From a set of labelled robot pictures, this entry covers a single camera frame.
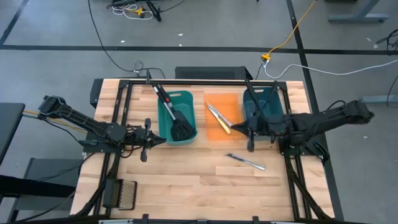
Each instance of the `black spatula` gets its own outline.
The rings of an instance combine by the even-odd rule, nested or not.
[[[170,101],[170,98],[167,95],[166,91],[163,89],[162,85],[153,83],[152,87],[159,97],[159,100],[166,107],[166,110],[169,112],[170,117],[173,121],[173,126],[170,130],[173,140],[183,141],[190,139],[195,134],[195,129],[187,121],[181,111],[176,111],[174,109],[173,104]]]

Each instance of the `gray concrete floor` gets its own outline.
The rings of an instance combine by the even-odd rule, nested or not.
[[[0,33],[8,26],[22,1],[0,1]],[[161,23],[131,21],[115,16],[105,6],[109,0],[91,0],[93,15],[104,45],[274,47],[292,30],[285,1],[194,1],[165,12]],[[161,6],[177,0],[159,1]],[[311,1],[294,0],[300,17]],[[381,1],[375,12],[390,13],[383,24],[330,24],[328,14],[353,12],[362,4],[318,1],[302,22],[300,32],[306,49],[371,50],[378,39],[396,29],[398,2]],[[30,0],[16,23],[7,45],[99,45],[86,1]],[[292,39],[286,48],[296,48]],[[136,60],[146,67],[160,67],[174,78],[176,66],[241,66],[256,74],[260,53],[244,52],[110,52],[124,68]],[[348,72],[386,63],[397,57],[373,55],[307,55],[311,67]],[[278,75],[287,65],[300,63],[297,54],[273,54],[269,73]],[[335,77],[311,72],[321,110],[336,100],[351,101],[363,95],[385,95],[397,65]],[[152,72],[154,77],[159,73]],[[0,50],[0,101],[23,102],[37,110],[44,95],[63,96],[75,109],[92,116],[88,103],[94,78],[130,77],[117,69],[101,51]],[[268,78],[262,72],[259,79]],[[281,80],[303,80],[301,68],[290,69]],[[393,93],[398,94],[398,87]],[[396,111],[371,105],[376,117],[365,126],[344,126],[327,133],[336,183],[345,220],[395,223],[398,207],[398,152],[393,136],[398,131]],[[31,157],[81,158],[81,147],[62,131],[45,123],[22,119],[0,173],[22,177]],[[12,200],[3,201],[0,222],[6,220]],[[21,214],[22,217],[32,212]],[[54,212],[47,217],[61,217]]]

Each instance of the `white cable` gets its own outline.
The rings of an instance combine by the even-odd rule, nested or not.
[[[115,14],[115,15],[117,15],[117,16],[124,15],[124,16],[125,16],[126,18],[128,18],[128,19],[149,20],[149,19],[152,19],[152,18],[154,17],[154,14],[153,14],[151,11],[143,11],[143,13],[147,13],[147,12],[150,13],[150,14],[151,14],[151,17],[150,17],[150,18],[129,17],[129,16],[126,14],[126,11],[128,12],[127,9],[136,10],[136,9],[138,9],[138,7],[137,7],[135,4],[129,4],[129,5],[125,6],[125,7],[114,7],[114,6],[112,6],[112,12],[113,12],[113,14]]]
[[[266,64],[265,64],[263,67],[264,67],[264,72],[266,73],[266,75],[267,75],[269,78],[277,79],[277,78],[282,77],[282,75],[284,75],[285,72],[286,72],[290,67],[292,67],[292,66],[307,68],[307,69],[309,69],[309,70],[313,70],[313,71],[321,72],[321,73],[325,73],[325,74],[330,74],[330,75],[351,75],[351,74],[354,74],[354,73],[357,73],[357,72],[362,72],[362,71],[365,71],[365,70],[368,70],[368,69],[379,68],[379,67],[383,67],[383,66],[386,66],[386,65],[390,65],[390,64],[395,63],[395,62],[398,62],[398,60],[393,60],[392,62],[388,62],[388,63],[382,64],[382,65],[375,65],[375,66],[371,66],[371,67],[362,68],[362,69],[359,69],[359,70],[357,70],[357,71],[346,72],[346,73],[326,72],[326,71],[322,71],[322,70],[319,70],[319,69],[306,67],[306,66],[303,66],[303,65],[292,64],[292,65],[289,65],[287,68],[285,68],[285,70],[284,70],[279,76],[277,76],[277,77],[272,77],[272,76],[270,76],[270,75],[267,73],[267,65],[268,65],[268,63],[269,63],[269,60],[267,60]]]

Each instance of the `butcher block tabletop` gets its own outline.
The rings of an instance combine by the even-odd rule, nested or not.
[[[119,79],[104,79],[94,119],[111,122]],[[303,82],[286,82],[292,113],[309,113]],[[244,85],[163,85],[165,91],[187,90],[193,95],[197,126],[195,140],[185,146],[167,143],[153,147],[147,162],[140,161],[140,150],[121,159],[118,178],[138,183],[134,210],[112,209],[111,218],[142,218],[173,220],[294,220],[284,157],[278,145],[256,141],[254,152],[248,152],[247,139],[209,141],[205,124],[207,94],[235,93],[242,108]],[[126,91],[121,102],[124,103]],[[119,111],[121,122],[123,103]],[[132,88],[127,123],[144,125],[150,118],[152,131],[158,132],[157,95],[150,85]],[[237,154],[266,167],[253,166],[225,156]],[[96,153],[81,168],[71,214],[78,212],[98,186],[104,154]],[[326,214],[331,217],[330,194],[322,162],[315,156],[302,156],[302,166],[308,191]],[[303,203],[297,190],[300,216]]]

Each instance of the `foot pedal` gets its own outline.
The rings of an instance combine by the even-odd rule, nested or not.
[[[123,179],[107,179],[104,191],[104,208],[134,210],[137,182]]]

